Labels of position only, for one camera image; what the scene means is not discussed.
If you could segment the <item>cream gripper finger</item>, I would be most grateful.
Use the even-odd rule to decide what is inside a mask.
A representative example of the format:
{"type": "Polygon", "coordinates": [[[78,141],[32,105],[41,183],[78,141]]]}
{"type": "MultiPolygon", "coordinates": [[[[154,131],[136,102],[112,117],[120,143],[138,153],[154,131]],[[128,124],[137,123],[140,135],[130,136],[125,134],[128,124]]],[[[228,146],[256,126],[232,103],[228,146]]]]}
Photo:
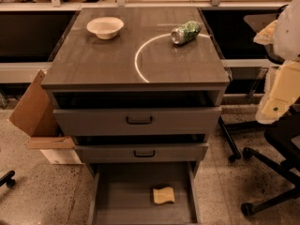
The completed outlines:
{"type": "Polygon", "coordinates": [[[300,98],[300,63],[286,61],[271,67],[265,78],[264,95],[255,119],[260,124],[277,121],[300,98]]]}
{"type": "Polygon", "coordinates": [[[278,21],[274,20],[256,34],[253,41],[261,45],[268,45],[274,42],[274,32],[278,21]]]}

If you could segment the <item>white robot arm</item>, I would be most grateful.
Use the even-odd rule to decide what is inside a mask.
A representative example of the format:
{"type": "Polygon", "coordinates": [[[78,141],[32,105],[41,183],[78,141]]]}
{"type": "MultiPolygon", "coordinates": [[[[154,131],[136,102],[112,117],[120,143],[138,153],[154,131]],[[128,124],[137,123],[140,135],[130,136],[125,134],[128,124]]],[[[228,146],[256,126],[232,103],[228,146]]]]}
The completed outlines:
{"type": "Polygon", "coordinates": [[[255,116],[261,124],[272,124],[300,98],[300,0],[292,0],[254,41],[272,44],[274,54],[284,60],[275,79],[266,79],[265,94],[255,116]]]}

